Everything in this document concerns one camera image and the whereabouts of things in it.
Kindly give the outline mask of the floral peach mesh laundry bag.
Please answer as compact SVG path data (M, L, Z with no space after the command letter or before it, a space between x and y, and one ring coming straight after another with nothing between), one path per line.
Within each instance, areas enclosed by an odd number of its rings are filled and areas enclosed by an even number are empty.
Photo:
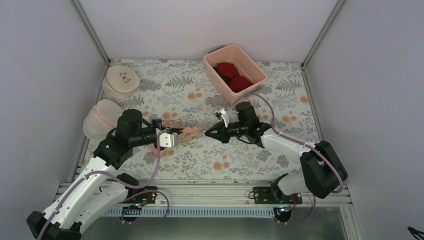
M162 126L166 128L181 129L181 133L178 134L178 142L186 143L196 139L200 136L204 130L198 126L185 126L182 122L177 120L163 120Z

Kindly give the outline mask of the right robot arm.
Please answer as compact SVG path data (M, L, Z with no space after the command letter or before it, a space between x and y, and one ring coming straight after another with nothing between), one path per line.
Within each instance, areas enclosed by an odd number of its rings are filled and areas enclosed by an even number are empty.
M297 138L278 133L269 123L261 122L250 102L235 106L237 121L230 122L224 109L216 116L220 122L206 130L205 135L229 143L231 138L246 137L246 143L283 154L288 159L298 160L301 173L284 173L270 184L270 195L274 202L284 203L299 193L311 193L324 199L341 188L348 173L332 145L322 140L319 143L303 142Z

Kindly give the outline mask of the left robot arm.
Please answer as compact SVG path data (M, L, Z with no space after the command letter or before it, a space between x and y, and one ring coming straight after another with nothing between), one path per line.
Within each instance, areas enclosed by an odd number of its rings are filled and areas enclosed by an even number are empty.
M83 232L108 209L131 203L155 178L140 184L120 167L133 155L133 149L154 145L156 151L178 144L181 130L163 126L162 120L147 122L137 109L127 109L93 153L93 157L65 192L44 211L33 211L26 222L37 240L79 240Z

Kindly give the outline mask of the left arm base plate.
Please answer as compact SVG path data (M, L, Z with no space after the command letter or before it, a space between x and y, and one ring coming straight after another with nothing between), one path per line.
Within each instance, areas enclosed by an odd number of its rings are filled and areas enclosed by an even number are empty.
M156 186L145 186L144 188L129 188L125 201L120 204L154 204L156 201Z

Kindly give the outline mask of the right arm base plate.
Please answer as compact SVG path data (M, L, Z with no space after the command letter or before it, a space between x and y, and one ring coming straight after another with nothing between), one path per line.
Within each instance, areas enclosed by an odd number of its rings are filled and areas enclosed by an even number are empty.
M247 195L257 205L297 205L303 203L300 193L284 195L278 187L274 189L269 186L256 186Z

